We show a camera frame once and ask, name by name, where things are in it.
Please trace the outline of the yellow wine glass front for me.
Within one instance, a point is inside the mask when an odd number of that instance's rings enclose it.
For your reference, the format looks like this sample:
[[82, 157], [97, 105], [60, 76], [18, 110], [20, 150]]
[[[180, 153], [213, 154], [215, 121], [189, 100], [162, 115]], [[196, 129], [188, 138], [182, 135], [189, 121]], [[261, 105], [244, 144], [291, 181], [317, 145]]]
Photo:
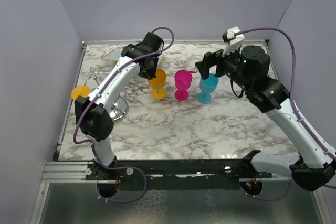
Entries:
[[148, 80], [151, 88], [151, 96], [156, 100], [161, 100], [166, 95], [166, 73], [163, 69], [157, 68], [155, 78]]

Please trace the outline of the blue plastic wine glass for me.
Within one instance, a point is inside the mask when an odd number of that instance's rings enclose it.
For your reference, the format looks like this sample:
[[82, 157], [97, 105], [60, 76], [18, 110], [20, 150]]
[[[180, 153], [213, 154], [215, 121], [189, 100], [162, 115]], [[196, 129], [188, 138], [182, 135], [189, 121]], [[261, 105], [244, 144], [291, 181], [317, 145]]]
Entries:
[[210, 73], [207, 79], [200, 79], [199, 88], [201, 92], [197, 95], [197, 100], [201, 104], [209, 104], [212, 100], [211, 93], [213, 93], [219, 80], [213, 73]]

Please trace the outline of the pink plastic wine glass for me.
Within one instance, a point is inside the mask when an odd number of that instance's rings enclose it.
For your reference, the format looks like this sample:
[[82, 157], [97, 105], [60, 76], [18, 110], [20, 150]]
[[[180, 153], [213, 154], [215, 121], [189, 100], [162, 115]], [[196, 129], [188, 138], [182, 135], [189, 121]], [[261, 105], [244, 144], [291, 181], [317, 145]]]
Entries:
[[189, 98], [188, 89], [191, 86], [192, 80], [192, 74], [186, 70], [179, 70], [175, 73], [174, 81], [177, 90], [174, 95], [178, 101], [186, 101]]

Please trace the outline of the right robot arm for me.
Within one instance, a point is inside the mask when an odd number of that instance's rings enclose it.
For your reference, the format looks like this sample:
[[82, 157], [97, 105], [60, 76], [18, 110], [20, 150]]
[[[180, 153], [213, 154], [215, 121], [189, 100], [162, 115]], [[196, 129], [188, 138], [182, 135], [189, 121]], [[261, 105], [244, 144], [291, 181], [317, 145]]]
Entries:
[[292, 178], [307, 191], [315, 191], [335, 176], [335, 160], [329, 156], [335, 154], [335, 149], [319, 147], [304, 128], [291, 106], [290, 92], [268, 75], [270, 56], [261, 47], [246, 46], [229, 54], [224, 50], [207, 52], [195, 66], [203, 80], [208, 79], [213, 66], [215, 77], [228, 76], [242, 88], [250, 103], [282, 129], [299, 152], [296, 156], [281, 156], [253, 150], [241, 164], [246, 177], [259, 172], [278, 174]]

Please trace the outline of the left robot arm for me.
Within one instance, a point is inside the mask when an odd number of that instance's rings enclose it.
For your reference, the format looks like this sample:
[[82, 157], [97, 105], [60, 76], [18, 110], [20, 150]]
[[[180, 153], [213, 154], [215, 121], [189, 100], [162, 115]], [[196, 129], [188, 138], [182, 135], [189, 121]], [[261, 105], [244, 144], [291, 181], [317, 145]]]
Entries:
[[79, 95], [74, 100], [74, 143], [91, 144], [94, 158], [100, 163], [98, 173], [104, 179], [112, 178], [116, 172], [113, 164], [116, 157], [109, 140], [114, 126], [111, 109], [133, 78], [139, 76], [151, 80], [155, 77], [163, 45], [161, 37], [148, 32], [142, 42], [125, 46], [116, 66], [102, 83], [88, 95]]

